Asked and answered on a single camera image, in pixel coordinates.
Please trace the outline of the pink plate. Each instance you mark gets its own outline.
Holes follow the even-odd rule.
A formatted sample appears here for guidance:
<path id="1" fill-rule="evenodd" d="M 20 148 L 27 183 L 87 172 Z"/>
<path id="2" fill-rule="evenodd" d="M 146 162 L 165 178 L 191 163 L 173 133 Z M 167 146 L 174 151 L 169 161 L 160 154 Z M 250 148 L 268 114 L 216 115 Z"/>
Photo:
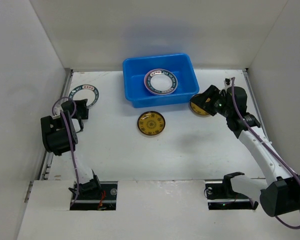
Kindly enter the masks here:
<path id="1" fill-rule="evenodd" d="M 145 88 L 153 95 L 164 95 L 165 93 L 161 90 L 156 89 L 153 84 L 152 80 L 156 79 L 156 76 L 147 76 L 144 78 L 144 86 Z"/>

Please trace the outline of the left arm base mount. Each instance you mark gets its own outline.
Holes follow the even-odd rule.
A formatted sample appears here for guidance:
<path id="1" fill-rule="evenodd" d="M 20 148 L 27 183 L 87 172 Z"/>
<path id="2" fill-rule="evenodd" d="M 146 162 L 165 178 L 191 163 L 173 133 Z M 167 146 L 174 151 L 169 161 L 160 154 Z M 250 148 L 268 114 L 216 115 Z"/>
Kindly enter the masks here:
<path id="1" fill-rule="evenodd" d="M 70 201 L 70 211 L 115 211 L 117 207 L 118 182 L 103 181 L 101 189 L 80 193 L 76 198 L 73 189 Z"/>

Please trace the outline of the green rim plate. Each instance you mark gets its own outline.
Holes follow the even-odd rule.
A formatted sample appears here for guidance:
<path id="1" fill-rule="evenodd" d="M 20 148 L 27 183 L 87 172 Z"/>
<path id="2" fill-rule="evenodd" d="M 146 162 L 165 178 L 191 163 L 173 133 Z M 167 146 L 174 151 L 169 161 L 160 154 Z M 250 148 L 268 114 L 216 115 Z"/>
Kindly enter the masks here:
<path id="1" fill-rule="evenodd" d="M 68 97 L 75 100 L 87 100 L 86 106 L 92 108 L 99 99 L 98 89 L 90 84 L 82 84 L 70 90 Z"/>
<path id="2" fill-rule="evenodd" d="M 177 77 L 172 72 L 166 69 L 162 69 L 162 68 L 153 69 L 144 76 L 144 79 L 147 76 L 156 77 L 156 79 L 153 79 L 151 83 L 155 89 L 158 89 L 159 91 L 163 91 L 164 95 L 172 94 L 178 87 Z"/>

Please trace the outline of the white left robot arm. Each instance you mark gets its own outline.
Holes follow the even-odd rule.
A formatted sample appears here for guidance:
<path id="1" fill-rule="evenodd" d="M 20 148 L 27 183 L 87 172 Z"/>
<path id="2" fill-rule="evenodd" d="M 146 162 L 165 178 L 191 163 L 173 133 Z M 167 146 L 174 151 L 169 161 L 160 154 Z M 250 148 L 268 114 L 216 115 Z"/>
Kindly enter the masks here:
<path id="1" fill-rule="evenodd" d="M 84 120 L 89 118 L 87 99 L 58 99 L 52 106 L 52 115 L 40 119 L 44 148 L 55 156 L 69 152 L 75 174 L 75 184 L 69 190 L 75 198 L 97 198 L 103 192 L 98 176 L 82 160 L 75 157 L 78 144 L 77 133 L 84 129 Z"/>

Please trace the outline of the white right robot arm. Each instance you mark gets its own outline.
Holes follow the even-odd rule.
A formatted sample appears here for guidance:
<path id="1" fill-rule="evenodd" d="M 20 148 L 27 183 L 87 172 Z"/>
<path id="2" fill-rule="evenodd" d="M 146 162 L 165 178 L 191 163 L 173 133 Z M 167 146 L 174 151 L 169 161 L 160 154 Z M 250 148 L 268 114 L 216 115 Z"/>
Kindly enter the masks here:
<path id="1" fill-rule="evenodd" d="M 275 218 L 299 211 L 300 175 L 274 150 L 258 119 L 248 112 L 247 101 L 242 87 L 220 90 L 214 85 L 190 99 L 192 105 L 209 115 L 225 117 L 228 129 L 247 148 L 265 177 L 266 183 L 259 184 L 243 172 L 228 173 L 222 179 L 221 196 L 248 198 L 253 210 L 261 206 L 268 216 Z"/>

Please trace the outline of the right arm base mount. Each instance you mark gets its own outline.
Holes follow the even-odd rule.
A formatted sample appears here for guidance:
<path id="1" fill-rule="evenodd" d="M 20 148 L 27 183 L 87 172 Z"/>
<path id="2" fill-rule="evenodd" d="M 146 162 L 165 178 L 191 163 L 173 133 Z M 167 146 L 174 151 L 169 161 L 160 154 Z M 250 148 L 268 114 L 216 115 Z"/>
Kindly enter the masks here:
<path id="1" fill-rule="evenodd" d="M 207 198 L 209 210 L 252 210 L 255 211 L 259 203 L 250 197 L 236 192 L 232 188 L 231 180 L 238 176 L 245 176 L 242 172 L 224 175 L 223 179 L 205 181 L 204 196 Z"/>

